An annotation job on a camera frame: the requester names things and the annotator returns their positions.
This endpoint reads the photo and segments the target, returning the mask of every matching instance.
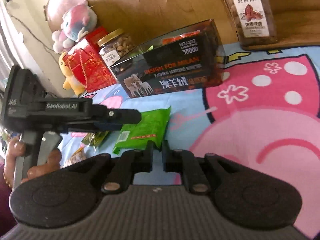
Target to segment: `container label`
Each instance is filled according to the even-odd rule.
[[[270,36],[261,0],[233,0],[233,2],[246,38]]]
[[[106,65],[108,67],[112,66],[114,63],[116,63],[116,61],[118,61],[120,59],[119,54],[117,53],[117,51],[114,49],[110,52],[108,52],[107,54],[102,56],[103,61],[106,63]]]

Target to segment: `product box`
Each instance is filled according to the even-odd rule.
[[[213,20],[167,33],[109,69],[131,98],[218,86],[224,50]]]
[[[84,36],[64,56],[63,61],[86,91],[94,92],[116,84],[116,80],[99,54],[98,41],[108,32],[99,27]]]

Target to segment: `plush toy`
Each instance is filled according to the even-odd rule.
[[[65,64],[62,60],[66,55],[66,52],[63,52],[59,57],[59,67],[61,69],[62,74],[66,77],[66,81],[63,84],[64,89],[72,89],[74,93],[78,96],[85,91],[84,86],[74,77],[71,69]]]
[[[93,31],[97,25],[97,15],[88,6],[88,1],[73,6],[62,17],[61,29],[75,42]]]
[[[53,50],[55,53],[62,53],[64,51],[69,51],[75,42],[69,39],[64,31],[55,31],[52,33],[52,40],[54,41]]]

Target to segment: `green package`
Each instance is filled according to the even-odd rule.
[[[107,137],[109,134],[109,131],[102,131],[102,132],[96,132],[96,133],[88,133],[83,139],[82,143],[85,145],[98,147],[103,140]]]
[[[114,154],[121,149],[145,149],[148,141],[154,141],[160,148],[165,128],[170,118],[171,107],[141,113],[138,124],[123,125],[115,147]]]

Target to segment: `white polka dot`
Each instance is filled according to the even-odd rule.
[[[296,91],[286,92],[284,100],[290,105],[298,105],[302,101],[302,96]]]
[[[303,76],[308,71],[305,65],[296,61],[290,61],[286,63],[284,65],[284,70],[287,71],[289,74],[296,75],[296,76]]]
[[[229,77],[230,77],[230,73],[229,72],[222,72],[221,73],[222,81],[225,81]]]
[[[271,78],[266,75],[259,75],[255,76],[251,82],[257,87],[266,87],[271,84]]]

